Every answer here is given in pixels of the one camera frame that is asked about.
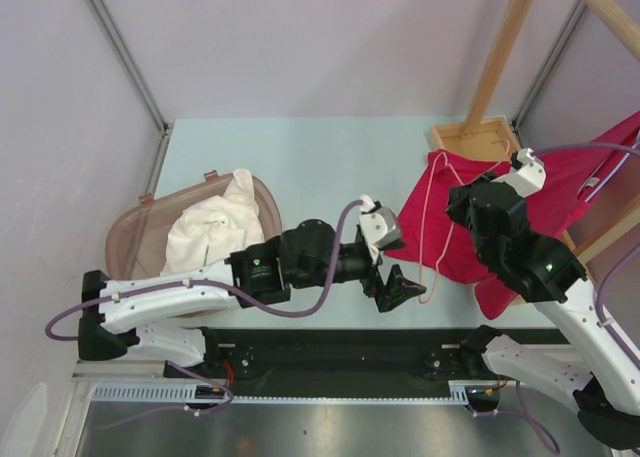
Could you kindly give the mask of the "white t shirt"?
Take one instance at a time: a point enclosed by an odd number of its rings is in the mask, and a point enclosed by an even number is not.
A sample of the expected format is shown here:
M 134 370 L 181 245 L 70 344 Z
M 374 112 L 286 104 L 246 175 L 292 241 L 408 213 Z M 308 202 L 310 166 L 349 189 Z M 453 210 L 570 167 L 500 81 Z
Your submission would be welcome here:
M 161 273 L 211 265 L 264 241 L 253 176 L 246 169 L 237 169 L 223 194 L 188 207 L 172 225 Z

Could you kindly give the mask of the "red t shirt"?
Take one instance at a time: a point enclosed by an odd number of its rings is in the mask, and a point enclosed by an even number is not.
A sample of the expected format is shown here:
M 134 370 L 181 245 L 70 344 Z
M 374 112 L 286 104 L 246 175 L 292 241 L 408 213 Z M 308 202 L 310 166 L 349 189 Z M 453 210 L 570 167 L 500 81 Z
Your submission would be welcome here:
M 507 184 L 505 162 L 431 152 L 398 217 L 406 244 L 387 254 L 473 285 L 488 319 L 516 297 L 563 302 L 586 270 L 558 237 L 589 209 L 587 180 L 612 171 L 614 146 L 631 145 L 638 131 L 632 114 L 579 150 L 543 155 L 544 186 L 526 198 Z

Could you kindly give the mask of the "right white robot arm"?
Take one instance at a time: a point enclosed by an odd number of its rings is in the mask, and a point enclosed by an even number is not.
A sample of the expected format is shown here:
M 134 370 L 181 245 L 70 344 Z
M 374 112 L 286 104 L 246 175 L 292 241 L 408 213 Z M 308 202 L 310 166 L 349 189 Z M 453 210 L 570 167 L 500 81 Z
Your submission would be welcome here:
M 565 405 L 605 446 L 637 451 L 639 349 L 605 310 L 573 252 L 532 231 L 525 198 L 492 174 L 451 188 L 446 213 L 469 231 L 477 259 L 548 318 L 585 364 L 560 362 L 481 326 L 461 353 L 463 370 L 522 382 Z

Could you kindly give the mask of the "blue wire hanger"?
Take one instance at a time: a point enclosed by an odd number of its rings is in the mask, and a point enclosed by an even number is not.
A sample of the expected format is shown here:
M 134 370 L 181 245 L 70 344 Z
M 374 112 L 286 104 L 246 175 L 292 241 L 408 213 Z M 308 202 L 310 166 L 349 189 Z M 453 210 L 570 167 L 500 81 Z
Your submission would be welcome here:
M 635 141 L 632 144 L 632 149 L 637 149 L 639 147 L 639 139 L 640 132 L 637 132 Z M 603 189 L 603 187 L 614 177 L 614 175 L 621 169 L 621 167 L 626 163 L 630 154 L 628 152 L 624 153 L 624 156 L 620 158 L 620 160 L 616 163 L 613 169 L 605 175 L 604 178 L 600 179 L 593 188 L 592 192 L 586 197 L 585 201 L 590 202 L 592 199 L 596 197 L 596 195 Z

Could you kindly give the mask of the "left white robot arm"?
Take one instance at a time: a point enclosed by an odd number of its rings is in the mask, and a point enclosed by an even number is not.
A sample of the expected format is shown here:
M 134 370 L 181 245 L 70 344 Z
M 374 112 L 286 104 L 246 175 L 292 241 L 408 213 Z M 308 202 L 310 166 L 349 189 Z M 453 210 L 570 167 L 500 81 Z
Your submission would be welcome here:
M 82 313 L 79 357 L 109 361 L 140 352 L 210 376 L 220 367 L 220 351 L 204 330 L 170 327 L 168 319 L 255 306 L 274 315 L 276 304 L 288 301 L 294 289 L 351 281 L 361 284 L 379 312 L 389 312 L 426 291 L 406 279 L 399 265 L 392 266 L 388 278 L 381 277 L 382 251 L 403 245 L 394 217 L 376 211 L 360 217 L 352 243 L 340 243 L 329 224 L 310 219 L 223 262 L 175 278 L 116 281 L 90 272 L 83 298 L 102 301 Z

